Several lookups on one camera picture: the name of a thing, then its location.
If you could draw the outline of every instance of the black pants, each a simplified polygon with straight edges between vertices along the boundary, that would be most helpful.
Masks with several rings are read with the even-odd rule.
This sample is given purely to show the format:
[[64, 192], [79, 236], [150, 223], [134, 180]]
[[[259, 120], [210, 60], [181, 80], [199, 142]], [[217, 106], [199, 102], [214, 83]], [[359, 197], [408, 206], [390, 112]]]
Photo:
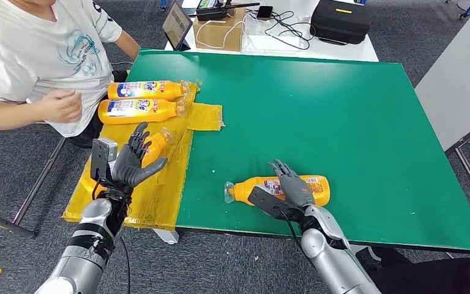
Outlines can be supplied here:
[[[114, 70], [114, 81], [118, 83], [122, 83], [127, 79], [127, 71], [126, 70]], [[91, 118], [88, 126], [80, 133], [78, 136], [69, 137], [67, 140], [73, 145], [89, 149], [92, 147], [92, 140], [96, 139], [100, 136], [100, 132], [102, 131], [103, 123], [100, 121], [98, 117], [98, 109], [94, 112], [94, 115]]]
[[395, 249], [377, 249], [383, 269], [369, 272], [383, 294], [470, 294], [470, 258], [411, 263]]

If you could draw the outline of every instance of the green table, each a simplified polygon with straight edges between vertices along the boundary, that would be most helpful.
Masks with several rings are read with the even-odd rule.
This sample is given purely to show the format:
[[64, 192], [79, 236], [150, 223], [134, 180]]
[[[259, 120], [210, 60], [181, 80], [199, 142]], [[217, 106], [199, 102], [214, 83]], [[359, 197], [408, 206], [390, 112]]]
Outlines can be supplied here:
[[223, 195], [279, 158], [327, 177], [351, 243], [470, 252], [470, 205], [402, 65], [142, 51], [129, 80], [159, 79], [202, 81], [226, 124], [194, 133], [177, 228], [289, 236]]

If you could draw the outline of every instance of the silver robotic arm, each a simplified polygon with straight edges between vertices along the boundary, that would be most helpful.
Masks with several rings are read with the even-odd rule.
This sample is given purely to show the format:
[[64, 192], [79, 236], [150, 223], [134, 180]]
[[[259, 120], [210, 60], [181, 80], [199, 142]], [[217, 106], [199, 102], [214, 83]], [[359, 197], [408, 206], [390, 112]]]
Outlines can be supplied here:
[[95, 293], [120, 231], [108, 228], [113, 206], [109, 199], [93, 200], [82, 212], [82, 219], [58, 264], [37, 294]]
[[279, 160], [270, 165], [280, 179], [285, 201], [261, 186], [252, 190], [248, 200], [276, 219], [300, 225], [302, 251], [332, 294], [381, 294], [351, 252], [334, 216], [314, 205], [308, 185]]
[[380, 294], [374, 282], [350, 250], [334, 216], [325, 208], [308, 205], [305, 217], [314, 218], [318, 228], [302, 234], [302, 250], [315, 266], [331, 293]]
[[82, 211], [80, 223], [48, 280], [35, 294], [92, 294], [113, 253], [134, 188], [159, 172], [166, 164], [161, 157], [141, 168], [151, 142], [141, 123], [117, 154], [118, 145], [106, 138], [95, 139], [92, 147], [91, 178], [107, 188]]

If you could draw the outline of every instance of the printed graphic on shirt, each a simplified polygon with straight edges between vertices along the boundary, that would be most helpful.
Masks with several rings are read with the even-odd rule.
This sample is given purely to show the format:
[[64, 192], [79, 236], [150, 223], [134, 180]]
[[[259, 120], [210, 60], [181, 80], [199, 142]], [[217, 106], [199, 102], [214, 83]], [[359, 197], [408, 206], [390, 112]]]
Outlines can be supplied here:
[[[102, 8], [96, 4], [96, 2], [92, 2], [92, 5], [94, 6], [94, 9], [99, 13], [102, 14]], [[114, 21], [111, 17], [107, 16], [107, 21]]]
[[75, 66], [74, 75], [82, 73], [87, 77], [102, 73], [98, 53], [100, 50], [96, 48], [92, 38], [76, 29], [66, 36], [65, 48], [58, 49], [58, 58], [64, 64]]

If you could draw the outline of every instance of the phone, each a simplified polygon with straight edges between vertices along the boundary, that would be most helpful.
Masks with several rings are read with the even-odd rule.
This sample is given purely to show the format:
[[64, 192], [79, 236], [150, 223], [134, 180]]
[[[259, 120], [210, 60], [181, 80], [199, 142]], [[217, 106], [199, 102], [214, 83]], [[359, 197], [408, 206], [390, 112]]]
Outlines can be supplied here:
[[189, 17], [196, 17], [195, 15], [196, 8], [183, 8], [183, 10], [186, 13], [186, 15], [188, 15]]
[[261, 6], [258, 9], [258, 13], [256, 14], [256, 19], [257, 20], [270, 20], [271, 12], [273, 12], [272, 6]]

